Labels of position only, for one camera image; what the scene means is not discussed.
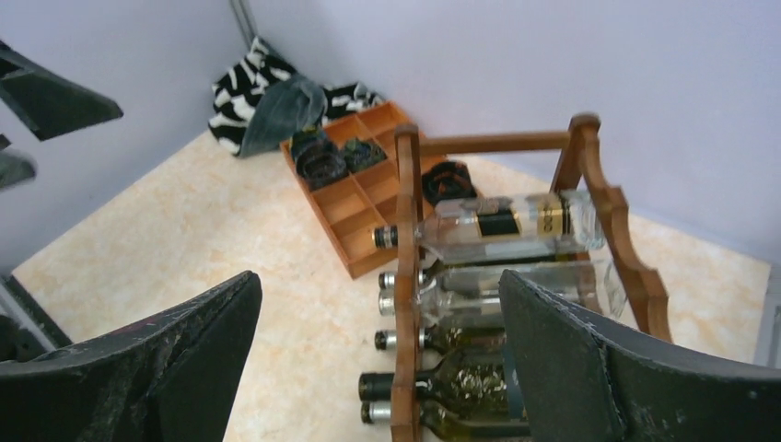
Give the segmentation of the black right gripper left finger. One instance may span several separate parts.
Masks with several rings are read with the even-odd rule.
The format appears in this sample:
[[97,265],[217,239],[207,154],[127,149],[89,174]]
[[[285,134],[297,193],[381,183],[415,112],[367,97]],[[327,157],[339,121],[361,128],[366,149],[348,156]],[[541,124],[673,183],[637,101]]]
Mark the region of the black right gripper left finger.
[[220,441],[262,304],[245,271],[150,317],[1,365],[5,441]]

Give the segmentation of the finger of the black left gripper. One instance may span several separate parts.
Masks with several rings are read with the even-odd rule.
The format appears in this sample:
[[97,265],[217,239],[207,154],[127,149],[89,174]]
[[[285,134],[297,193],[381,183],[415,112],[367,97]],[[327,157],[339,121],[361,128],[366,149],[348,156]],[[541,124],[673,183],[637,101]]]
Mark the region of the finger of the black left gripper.
[[37,170],[29,158],[6,152],[11,142],[1,134],[1,190],[6,190],[28,180],[34,180]]
[[121,119],[119,104],[1,43],[1,100],[40,141]]

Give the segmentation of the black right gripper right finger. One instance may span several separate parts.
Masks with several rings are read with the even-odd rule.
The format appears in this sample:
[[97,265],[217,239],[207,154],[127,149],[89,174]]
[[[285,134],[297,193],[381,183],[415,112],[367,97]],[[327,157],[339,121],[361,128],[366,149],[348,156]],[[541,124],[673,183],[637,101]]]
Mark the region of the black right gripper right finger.
[[778,369],[667,343],[517,272],[499,294],[535,440],[779,439]]

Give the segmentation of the dark wine bottle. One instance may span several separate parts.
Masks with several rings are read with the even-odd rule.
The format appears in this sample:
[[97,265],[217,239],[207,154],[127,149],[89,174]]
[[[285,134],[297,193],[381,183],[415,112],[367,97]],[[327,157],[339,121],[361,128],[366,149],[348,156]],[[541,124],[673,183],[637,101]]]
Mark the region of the dark wine bottle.
[[[490,328],[442,328],[430,326],[418,333],[418,345],[424,350],[445,355],[462,347],[497,346],[506,340],[502,327]],[[398,333],[394,330],[380,330],[374,334],[376,350],[393,350],[399,343]]]
[[469,420],[527,418],[515,363],[501,347],[465,347],[415,374],[417,397]]
[[[420,285],[426,285],[433,281],[438,275],[441,273],[444,273],[448,267],[446,265],[441,264],[440,262],[435,262],[431,266],[420,270],[418,273],[418,283]],[[378,275],[378,285],[380,290],[391,290],[394,289],[396,286],[396,280],[397,280],[397,272],[381,272]]]

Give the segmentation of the green wine bottle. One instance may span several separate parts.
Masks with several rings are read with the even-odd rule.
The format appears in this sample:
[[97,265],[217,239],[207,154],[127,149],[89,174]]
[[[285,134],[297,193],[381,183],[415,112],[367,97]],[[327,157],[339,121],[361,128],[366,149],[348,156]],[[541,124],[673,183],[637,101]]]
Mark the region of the green wine bottle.
[[[360,408],[364,424],[388,424],[391,421],[389,401],[363,401]],[[460,418],[436,401],[420,406],[420,423],[442,441],[532,441],[525,422],[475,421]]]

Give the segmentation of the dark wine bottle front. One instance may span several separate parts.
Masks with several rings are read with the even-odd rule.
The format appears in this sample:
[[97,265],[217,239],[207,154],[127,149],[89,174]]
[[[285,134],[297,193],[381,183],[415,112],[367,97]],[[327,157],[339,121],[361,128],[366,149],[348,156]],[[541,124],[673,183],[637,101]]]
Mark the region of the dark wine bottle front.
[[[490,328],[442,328],[430,326],[418,333],[418,345],[424,350],[445,355],[462,347],[497,346],[506,340],[502,327]],[[394,330],[380,330],[374,334],[376,350],[393,350],[399,343],[398,333]]]

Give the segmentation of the small clear glass bottle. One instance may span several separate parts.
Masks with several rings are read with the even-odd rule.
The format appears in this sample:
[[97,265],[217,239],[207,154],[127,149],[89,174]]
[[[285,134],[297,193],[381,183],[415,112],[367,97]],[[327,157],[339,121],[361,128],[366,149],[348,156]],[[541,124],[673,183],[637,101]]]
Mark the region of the small clear glass bottle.
[[495,314],[500,310],[499,281],[505,271],[569,302],[618,319],[627,297],[611,260],[533,262],[443,270],[426,278],[413,300],[428,320],[455,314]]

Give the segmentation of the clear bottle black cap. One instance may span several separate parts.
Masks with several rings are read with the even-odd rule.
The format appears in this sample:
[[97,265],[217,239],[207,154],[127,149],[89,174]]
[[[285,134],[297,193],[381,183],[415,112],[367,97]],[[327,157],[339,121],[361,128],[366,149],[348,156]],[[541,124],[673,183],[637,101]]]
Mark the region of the clear bottle black cap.
[[414,238],[447,264],[580,253],[606,243],[589,193],[578,190],[441,201]]

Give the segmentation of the wooden wine rack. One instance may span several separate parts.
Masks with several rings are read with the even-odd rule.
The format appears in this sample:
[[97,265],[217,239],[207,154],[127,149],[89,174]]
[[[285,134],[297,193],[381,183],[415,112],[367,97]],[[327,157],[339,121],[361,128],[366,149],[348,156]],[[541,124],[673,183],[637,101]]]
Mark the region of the wooden wine rack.
[[421,366],[418,345],[421,315],[415,301],[419,263],[423,252],[415,228],[423,218],[422,157],[557,150],[560,157],[551,191],[587,185],[612,253],[638,329],[671,342],[668,293],[659,273],[635,252],[629,228],[629,205],[623,190],[605,178],[600,162],[600,118],[594,112],[574,115],[566,131],[461,135],[421,140],[412,123],[396,127],[395,148],[400,189],[397,194],[398,272],[394,292],[395,323],[399,334],[391,385],[390,433],[396,442],[421,438],[415,375]]

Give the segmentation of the dark wine bottle back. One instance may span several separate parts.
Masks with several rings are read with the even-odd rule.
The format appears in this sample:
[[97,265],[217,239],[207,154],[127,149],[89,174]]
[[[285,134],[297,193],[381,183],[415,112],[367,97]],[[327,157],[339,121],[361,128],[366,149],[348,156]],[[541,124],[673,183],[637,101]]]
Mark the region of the dark wine bottle back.
[[[435,262],[431,266],[420,270],[418,273],[418,283],[420,285],[426,285],[433,281],[438,275],[441,273],[444,273],[448,267],[446,265],[441,264],[440,262]],[[381,272],[378,275],[378,285],[380,290],[391,290],[394,289],[396,286],[396,280],[397,280],[397,272]]]

